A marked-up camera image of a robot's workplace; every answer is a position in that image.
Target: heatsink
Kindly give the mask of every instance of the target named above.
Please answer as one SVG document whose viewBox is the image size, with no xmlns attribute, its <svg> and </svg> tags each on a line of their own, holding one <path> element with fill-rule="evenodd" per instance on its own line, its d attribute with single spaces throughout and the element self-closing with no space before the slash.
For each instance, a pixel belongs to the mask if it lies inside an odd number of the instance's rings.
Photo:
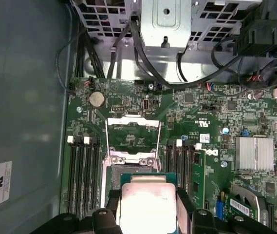
<svg viewBox="0 0 277 234">
<path fill-rule="evenodd" d="M 266 137 L 236 137 L 236 170 L 273 171 L 274 141 Z"/>
</svg>

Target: sticker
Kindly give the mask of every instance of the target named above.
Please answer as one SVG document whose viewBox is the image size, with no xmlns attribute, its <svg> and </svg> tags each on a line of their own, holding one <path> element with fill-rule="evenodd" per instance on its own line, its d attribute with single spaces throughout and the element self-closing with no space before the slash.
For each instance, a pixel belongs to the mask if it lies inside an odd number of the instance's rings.
<svg viewBox="0 0 277 234">
<path fill-rule="evenodd" d="M 0 163 L 0 204 L 10 196 L 12 161 Z"/>
<path fill-rule="evenodd" d="M 210 134 L 200 134 L 200 143 L 210 143 Z"/>
<path fill-rule="evenodd" d="M 249 208 L 241 205 L 240 203 L 236 202 L 235 200 L 230 199 L 230 205 L 232 207 L 236 208 L 238 211 L 244 213 L 245 215 L 250 216 L 250 210 L 249 210 Z"/>
</svg>

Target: white label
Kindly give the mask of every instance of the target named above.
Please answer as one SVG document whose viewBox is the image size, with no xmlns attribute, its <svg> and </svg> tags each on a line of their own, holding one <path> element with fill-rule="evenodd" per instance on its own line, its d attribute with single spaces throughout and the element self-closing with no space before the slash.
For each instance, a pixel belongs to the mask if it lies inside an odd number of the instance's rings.
<svg viewBox="0 0 277 234">
<path fill-rule="evenodd" d="M 200 134 L 200 143 L 210 143 L 210 134 Z"/>
<path fill-rule="evenodd" d="M 196 120 L 195 123 L 197 123 L 202 128 L 207 128 L 210 124 L 210 121 L 208 122 L 204 120 L 200 120 L 200 121 Z"/>
<path fill-rule="evenodd" d="M 12 161 L 0 163 L 0 203 L 10 196 Z"/>
<path fill-rule="evenodd" d="M 230 199 L 230 205 L 232 207 L 236 208 L 238 211 L 244 213 L 245 215 L 250 216 L 250 210 L 249 210 L 249 208 L 241 205 L 240 203 L 236 202 L 235 200 Z"/>
<path fill-rule="evenodd" d="M 214 156 L 218 156 L 218 150 L 205 150 L 207 155 L 214 155 Z"/>
</svg>

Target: ram slot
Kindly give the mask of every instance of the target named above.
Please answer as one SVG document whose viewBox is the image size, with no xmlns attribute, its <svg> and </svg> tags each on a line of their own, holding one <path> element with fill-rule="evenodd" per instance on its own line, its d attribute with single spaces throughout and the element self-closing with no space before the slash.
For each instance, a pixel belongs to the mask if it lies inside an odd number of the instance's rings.
<svg viewBox="0 0 277 234">
<path fill-rule="evenodd" d="M 99 148 L 97 144 L 93 144 L 91 209 L 95 209 L 97 207 L 98 162 L 99 162 Z"/>
<path fill-rule="evenodd" d="M 90 203 L 90 186 L 91 186 L 91 163 L 92 163 L 92 147 L 87 145 L 85 147 L 85 165 L 84 165 L 84 192 L 83 192 L 83 217 L 86 217 Z"/>
<path fill-rule="evenodd" d="M 188 153 L 189 153 L 189 160 L 187 162 L 187 164 L 188 164 L 188 194 L 190 194 L 192 181 L 193 181 L 193 179 L 192 179 L 192 167 L 193 167 L 193 160 L 194 160 L 194 156 L 195 156 L 194 149 L 189 149 Z"/>
<path fill-rule="evenodd" d="M 171 144 L 168 144 L 166 146 L 166 172 L 174 172 L 173 167 L 173 146 Z"/>
<path fill-rule="evenodd" d="M 182 188 L 183 187 L 183 164 L 182 164 L 182 154 L 181 154 L 181 148 L 175 146 L 176 151 L 175 151 L 175 158 L 176 158 L 176 175 L 177 175 L 177 181 L 178 181 L 178 187 Z"/>
<path fill-rule="evenodd" d="M 181 186 L 185 191 L 188 193 L 187 189 L 187 154 L 188 154 L 188 148 L 183 146 L 182 147 L 182 154 L 181 154 Z"/>
<path fill-rule="evenodd" d="M 84 145 L 79 144 L 77 147 L 76 159 L 76 181 L 75 181 L 75 214 L 78 218 L 82 218 L 81 198 L 82 198 L 82 178 L 83 178 L 83 161 L 84 161 Z"/>
<path fill-rule="evenodd" d="M 74 213 L 74 200 L 75 200 L 75 161 L 76 161 L 76 146 L 70 145 L 70 164 L 69 164 L 69 180 L 68 180 L 68 202 L 67 212 Z"/>
</svg>

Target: motherboard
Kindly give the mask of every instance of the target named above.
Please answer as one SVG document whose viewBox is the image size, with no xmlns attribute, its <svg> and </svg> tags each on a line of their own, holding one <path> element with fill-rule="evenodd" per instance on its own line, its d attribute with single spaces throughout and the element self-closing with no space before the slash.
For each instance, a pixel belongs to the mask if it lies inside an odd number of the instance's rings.
<svg viewBox="0 0 277 234">
<path fill-rule="evenodd" d="M 124 173 L 177 174 L 196 208 L 277 230 L 277 99 L 238 86 L 167 89 L 142 80 L 73 78 L 61 212 L 83 218 Z"/>
</svg>

